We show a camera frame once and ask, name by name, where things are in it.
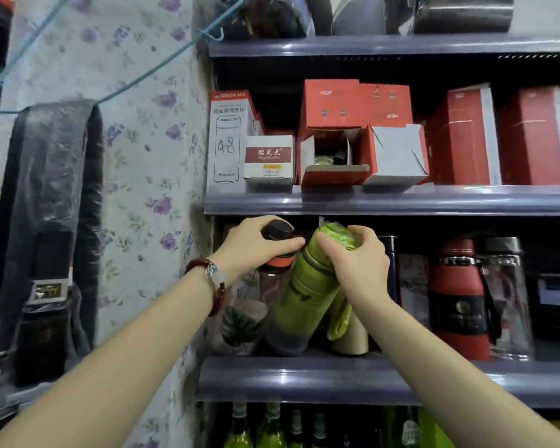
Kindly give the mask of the person's left hand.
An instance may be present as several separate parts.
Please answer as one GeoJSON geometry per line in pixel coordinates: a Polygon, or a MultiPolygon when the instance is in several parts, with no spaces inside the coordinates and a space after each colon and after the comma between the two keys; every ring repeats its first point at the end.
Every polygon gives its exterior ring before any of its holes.
{"type": "Polygon", "coordinates": [[[283,221],[274,215],[244,219],[229,231],[222,245],[208,257],[223,275],[225,286],[231,286],[267,260],[261,230],[273,220],[283,221]]]}

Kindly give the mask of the green plastic water bottle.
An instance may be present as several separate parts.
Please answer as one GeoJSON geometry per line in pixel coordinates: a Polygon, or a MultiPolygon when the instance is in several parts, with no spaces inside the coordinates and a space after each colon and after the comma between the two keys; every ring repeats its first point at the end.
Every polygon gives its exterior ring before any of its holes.
{"type": "Polygon", "coordinates": [[[287,285],[279,299],[272,303],[264,338],[270,348],[284,357],[298,357],[340,294],[335,268],[321,249],[318,238],[324,233],[352,251],[357,237],[338,222],[320,221],[310,241],[297,254],[287,285]]]}

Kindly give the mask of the person's right forearm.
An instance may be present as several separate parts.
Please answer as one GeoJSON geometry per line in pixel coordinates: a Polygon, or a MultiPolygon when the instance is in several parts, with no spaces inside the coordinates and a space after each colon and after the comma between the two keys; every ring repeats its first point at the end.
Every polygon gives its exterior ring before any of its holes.
{"type": "Polygon", "coordinates": [[[560,430],[390,298],[348,294],[356,315],[455,448],[560,448],[560,430]]]}

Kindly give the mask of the leaf print glass cup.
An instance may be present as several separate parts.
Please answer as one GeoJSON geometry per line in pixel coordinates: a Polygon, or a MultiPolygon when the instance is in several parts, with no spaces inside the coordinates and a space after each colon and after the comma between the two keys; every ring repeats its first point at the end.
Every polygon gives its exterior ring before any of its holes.
{"type": "Polygon", "coordinates": [[[233,285],[222,316],[222,346],[228,355],[251,355],[263,335],[268,304],[260,293],[257,271],[233,285]]]}

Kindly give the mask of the pale patterned box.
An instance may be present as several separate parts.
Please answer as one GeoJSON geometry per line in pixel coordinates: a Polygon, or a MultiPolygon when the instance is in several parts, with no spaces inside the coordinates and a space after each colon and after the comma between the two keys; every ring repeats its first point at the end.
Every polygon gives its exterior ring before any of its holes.
{"type": "Polygon", "coordinates": [[[402,307],[427,329],[431,328],[427,291],[429,262],[425,255],[399,254],[402,307]]]}

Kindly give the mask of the gold metal flask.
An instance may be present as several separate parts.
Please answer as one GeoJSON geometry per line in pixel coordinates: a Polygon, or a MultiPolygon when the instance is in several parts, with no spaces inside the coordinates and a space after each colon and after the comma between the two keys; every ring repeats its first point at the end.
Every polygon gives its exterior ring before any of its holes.
{"type": "Polygon", "coordinates": [[[337,355],[360,357],[368,353],[368,333],[345,301],[331,304],[327,337],[330,349],[337,355]]]}

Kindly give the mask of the silver flask in box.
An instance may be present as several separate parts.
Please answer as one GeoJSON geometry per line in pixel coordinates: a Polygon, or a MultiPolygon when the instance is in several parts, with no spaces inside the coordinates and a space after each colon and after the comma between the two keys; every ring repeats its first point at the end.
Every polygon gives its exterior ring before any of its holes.
{"type": "Polygon", "coordinates": [[[347,166],[352,164],[350,143],[336,144],[329,149],[316,151],[316,166],[347,166]]]}

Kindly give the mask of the tall white bottle box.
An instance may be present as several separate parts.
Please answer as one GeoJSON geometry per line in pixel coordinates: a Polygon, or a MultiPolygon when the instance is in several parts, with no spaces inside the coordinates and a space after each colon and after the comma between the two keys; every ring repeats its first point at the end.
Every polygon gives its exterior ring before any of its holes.
{"type": "Polygon", "coordinates": [[[247,139],[257,134],[256,127],[248,90],[211,92],[207,192],[244,188],[247,139]]]}

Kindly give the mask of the red thermos bottle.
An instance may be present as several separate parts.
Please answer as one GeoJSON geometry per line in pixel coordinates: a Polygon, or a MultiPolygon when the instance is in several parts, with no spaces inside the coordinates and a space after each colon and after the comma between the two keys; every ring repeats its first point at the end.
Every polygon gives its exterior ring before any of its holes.
{"type": "Polygon", "coordinates": [[[490,361],[485,289],[473,240],[441,243],[427,277],[432,332],[465,359],[490,361]]]}

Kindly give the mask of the tall red and white box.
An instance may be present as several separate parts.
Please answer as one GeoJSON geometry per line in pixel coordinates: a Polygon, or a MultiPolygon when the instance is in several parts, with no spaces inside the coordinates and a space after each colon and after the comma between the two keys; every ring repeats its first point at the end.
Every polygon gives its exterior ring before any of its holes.
{"type": "Polygon", "coordinates": [[[560,186],[560,86],[517,90],[496,122],[502,183],[560,186]]]}
{"type": "Polygon", "coordinates": [[[433,184],[502,184],[488,83],[448,91],[428,121],[426,138],[433,184]]]}

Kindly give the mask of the green glass bottle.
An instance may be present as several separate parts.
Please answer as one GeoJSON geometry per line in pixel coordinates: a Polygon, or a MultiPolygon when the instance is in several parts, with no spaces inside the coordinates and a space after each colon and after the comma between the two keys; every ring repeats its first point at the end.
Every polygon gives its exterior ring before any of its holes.
{"type": "Polygon", "coordinates": [[[287,448],[281,424],[280,403],[266,404],[266,412],[256,432],[255,446],[256,448],[287,448]]]}
{"type": "Polygon", "coordinates": [[[314,415],[314,430],[311,448],[329,448],[325,426],[325,416],[321,410],[317,410],[314,415]]]}
{"type": "Polygon", "coordinates": [[[232,404],[231,427],[225,437],[223,448],[254,448],[247,417],[247,403],[235,401],[232,404]]]}
{"type": "Polygon", "coordinates": [[[301,410],[298,408],[292,409],[291,429],[287,438],[287,448],[306,448],[302,423],[301,410]]]}

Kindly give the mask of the clear bottle with grey cap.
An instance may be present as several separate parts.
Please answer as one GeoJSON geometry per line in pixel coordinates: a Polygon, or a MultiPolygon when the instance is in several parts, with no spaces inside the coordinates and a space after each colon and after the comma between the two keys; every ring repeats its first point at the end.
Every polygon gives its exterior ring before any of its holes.
{"type": "Polygon", "coordinates": [[[504,360],[532,361],[534,343],[517,237],[484,237],[477,253],[488,311],[490,352],[504,360]]]}

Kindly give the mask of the dark plastic wrapped item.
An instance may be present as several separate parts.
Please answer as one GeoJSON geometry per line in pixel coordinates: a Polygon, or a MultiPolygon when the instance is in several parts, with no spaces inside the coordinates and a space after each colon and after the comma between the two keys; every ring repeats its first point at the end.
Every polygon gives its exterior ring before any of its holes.
{"type": "MultiPolygon", "coordinates": [[[[208,0],[215,20],[238,0],[208,0]]],[[[222,22],[224,40],[291,39],[315,35],[309,0],[243,0],[222,22]]]]}

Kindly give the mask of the white garment tag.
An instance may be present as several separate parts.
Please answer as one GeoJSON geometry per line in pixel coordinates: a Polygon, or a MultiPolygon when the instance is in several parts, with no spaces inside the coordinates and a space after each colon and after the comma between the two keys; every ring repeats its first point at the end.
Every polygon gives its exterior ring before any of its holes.
{"type": "Polygon", "coordinates": [[[70,278],[34,279],[25,305],[64,303],[68,299],[70,278]]]}

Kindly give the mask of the silver wrapped roll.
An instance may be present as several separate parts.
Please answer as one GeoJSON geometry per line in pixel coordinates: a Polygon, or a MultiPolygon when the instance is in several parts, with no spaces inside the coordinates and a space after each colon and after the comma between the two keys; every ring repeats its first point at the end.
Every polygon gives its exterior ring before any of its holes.
{"type": "Polygon", "coordinates": [[[416,0],[415,35],[507,33],[514,0],[416,0]]]}

